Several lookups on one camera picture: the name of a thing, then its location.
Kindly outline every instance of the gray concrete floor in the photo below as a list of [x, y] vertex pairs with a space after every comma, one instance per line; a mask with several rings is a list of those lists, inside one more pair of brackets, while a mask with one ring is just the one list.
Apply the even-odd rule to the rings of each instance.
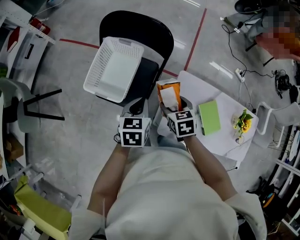
[[[57, 40], [51, 46], [37, 74], [34, 93], [46, 93], [61, 88], [63, 92], [40, 103], [40, 111], [48, 114], [63, 114], [65, 121], [41, 120], [35, 133], [28, 134], [27, 161], [33, 163], [37, 171], [45, 173], [45, 181], [58, 191], [70, 196], [82, 195], [81, 205], [86, 206], [94, 181], [109, 158], [115, 142], [117, 115], [122, 108], [101, 100], [83, 90], [83, 82], [97, 52], [96, 48], [59, 41], [60, 38], [99, 45], [98, 28], [103, 17], [115, 10], [129, 10], [149, 15], [162, 21], [172, 32], [180, 47], [174, 51], [166, 65], [166, 70], [178, 74], [184, 69], [190, 54], [205, 8], [206, 15], [197, 39], [187, 71], [238, 100], [240, 82], [218, 71], [209, 63], [214, 61], [231, 72], [243, 65], [230, 53], [228, 35], [223, 31], [220, 17], [233, 14], [233, 0], [194, 0], [196, 7], [183, 0], [66, 0], [59, 9], [41, 17], [52, 29]], [[232, 50], [249, 70], [270, 74], [276, 69], [285, 69], [293, 80], [293, 66], [290, 60], [273, 60], [266, 67], [263, 62], [270, 55], [260, 47], [245, 52], [242, 33], [231, 35]], [[161, 62], [149, 49], [145, 56]], [[161, 79], [171, 78], [163, 73]], [[290, 103], [288, 92], [280, 99], [275, 92], [274, 79], [246, 74], [246, 83], [252, 104], [267, 102], [274, 108]], [[245, 85], [241, 87], [240, 102], [250, 101]], [[151, 114], [158, 107], [156, 92], [150, 98]], [[241, 163], [239, 170], [229, 172], [232, 182], [240, 192], [251, 188], [260, 175], [268, 176], [279, 156], [278, 150], [262, 149], [254, 143]], [[226, 169], [234, 166], [234, 161], [219, 158]]]

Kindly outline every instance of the forearm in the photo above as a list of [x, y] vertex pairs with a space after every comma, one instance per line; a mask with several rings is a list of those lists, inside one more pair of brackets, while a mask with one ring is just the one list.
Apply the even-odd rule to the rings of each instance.
[[185, 137], [184, 141], [205, 183], [214, 189], [222, 200], [236, 194], [226, 169], [208, 151], [196, 136]]
[[106, 215], [115, 202], [122, 184], [130, 148], [117, 144], [94, 184], [88, 209]]

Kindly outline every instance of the basket handle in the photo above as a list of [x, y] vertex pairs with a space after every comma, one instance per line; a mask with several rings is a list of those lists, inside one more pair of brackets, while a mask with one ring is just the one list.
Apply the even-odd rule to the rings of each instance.
[[124, 39], [120, 39], [120, 38], [119, 38], [119, 42], [120, 42], [121, 44], [125, 44], [125, 45], [128, 45], [128, 46], [131, 46], [131, 43], [132, 43], [132, 42], [130, 42], [130, 41], [127, 41], [127, 40], [124, 40]]

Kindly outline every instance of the flower bouquet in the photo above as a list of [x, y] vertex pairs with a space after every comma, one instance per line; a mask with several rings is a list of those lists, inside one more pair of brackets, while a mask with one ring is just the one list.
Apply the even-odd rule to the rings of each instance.
[[232, 123], [233, 123], [233, 128], [234, 129], [239, 129], [238, 130], [238, 138], [235, 140], [237, 143], [239, 143], [239, 141], [242, 138], [243, 133], [246, 133], [249, 131], [249, 129], [251, 128], [251, 124], [252, 124], [252, 119], [253, 117], [247, 113], [247, 109], [245, 109], [242, 113], [241, 116], [239, 117], [232, 117]]

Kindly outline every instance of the red floor line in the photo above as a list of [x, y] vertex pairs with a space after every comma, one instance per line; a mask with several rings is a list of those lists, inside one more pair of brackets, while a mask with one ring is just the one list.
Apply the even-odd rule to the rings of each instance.
[[165, 70], [165, 69], [164, 69], [163, 72], [164, 72], [164, 73], [167, 73], [167, 74], [169, 74], [169, 75], [171, 75], [171, 76], [173, 76], [173, 77], [178, 77], [177, 74], [172, 73], [172, 72], [170, 72], [170, 71], [168, 71], [168, 70]]
[[61, 38], [60, 41], [62, 41], [62, 42], [68, 42], [68, 43], [75, 43], [75, 44], [84, 45], [84, 46], [88, 46], [88, 47], [93, 47], [93, 48], [97, 48], [97, 49], [99, 48], [99, 46], [97, 46], [97, 45], [83, 43], [83, 42], [78, 42], [78, 41], [74, 41], [74, 40], [70, 40], [70, 39], [63, 39], [63, 38]]
[[203, 24], [205, 15], [206, 15], [206, 11], [207, 11], [207, 8], [206, 8], [206, 9], [204, 10], [204, 12], [203, 12], [203, 15], [202, 15], [202, 18], [201, 18], [201, 22], [200, 22], [200, 25], [199, 25], [199, 27], [198, 27], [198, 31], [197, 31], [197, 33], [196, 33], [196, 36], [195, 36], [195, 39], [194, 39], [194, 42], [193, 42], [191, 51], [190, 51], [189, 56], [188, 56], [188, 58], [187, 58], [186, 65], [184, 66], [184, 70], [185, 70], [185, 71], [187, 70], [188, 65], [189, 65], [189, 62], [191, 61], [191, 58], [192, 58], [192, 55], [193, 55], [193, 52], [194, 52], [194, 48], [195, 48], [196, 42], [197, 42], [197, 40], [198, 40], [198, 38], [199, 38], [200, 30], [201, 30], [201, 27], [202, 27], [202, 24]]

